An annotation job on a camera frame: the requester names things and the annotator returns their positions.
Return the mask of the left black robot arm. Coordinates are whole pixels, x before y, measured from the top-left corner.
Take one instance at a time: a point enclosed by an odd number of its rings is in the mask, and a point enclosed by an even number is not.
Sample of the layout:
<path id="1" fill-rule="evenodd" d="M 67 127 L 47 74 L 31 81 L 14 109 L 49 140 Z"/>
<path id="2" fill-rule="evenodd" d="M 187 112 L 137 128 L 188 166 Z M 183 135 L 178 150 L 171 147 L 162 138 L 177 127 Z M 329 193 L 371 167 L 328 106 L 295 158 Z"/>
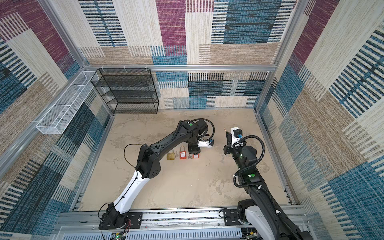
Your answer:
<path id="1" fill-rule="evenodd" d="M 107 204 L 105 213 L 100 217 L 100 227 L 106 229 L 121 229 L 128 220 L 134 200 L 140 191 L 161 171 L 160 160 L 181 143 L 188 144 L 188 152 L 198 155 L 201 147 L 213 146 L 215 126 L 208 119 L 180 120 L 176 129 L 162 140 L 151 144 L 141 145 L 135 173 L 120 196 Z"/>

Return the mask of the brass padlock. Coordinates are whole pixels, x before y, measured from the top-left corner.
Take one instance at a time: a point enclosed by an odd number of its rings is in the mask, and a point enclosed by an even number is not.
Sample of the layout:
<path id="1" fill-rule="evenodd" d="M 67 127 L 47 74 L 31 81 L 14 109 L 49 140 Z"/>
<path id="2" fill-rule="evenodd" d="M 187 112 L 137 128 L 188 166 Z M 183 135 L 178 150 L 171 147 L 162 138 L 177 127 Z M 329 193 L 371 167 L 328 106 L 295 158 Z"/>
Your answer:
<path id="1" fill-rule="evenodd" d="M 173 161 L 176 159 L 176 152 L 174 150 L 171 150 L 170 152 L 167 153 L 167 160 Z"/>

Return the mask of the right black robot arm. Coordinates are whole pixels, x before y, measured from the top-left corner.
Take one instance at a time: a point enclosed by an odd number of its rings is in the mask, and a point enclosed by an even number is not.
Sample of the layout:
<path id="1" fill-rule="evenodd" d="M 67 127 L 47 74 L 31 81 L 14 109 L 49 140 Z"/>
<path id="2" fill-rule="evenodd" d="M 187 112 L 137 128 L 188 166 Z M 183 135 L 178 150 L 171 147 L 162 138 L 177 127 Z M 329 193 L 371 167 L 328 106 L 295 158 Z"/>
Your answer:
<path id="1" fill-rule="evenodd" d="M 257 169 L 266 153 L 264 141 L 256 135 L 244 136 L 238 127 L 226 131 L 226 138 L 224 154 L 231 155 L 238 167 L 233 183 L 250 196 L 238 204 L 239 221 L 252 225 L 262 240 L 312 240 L 286 215 Z"/>

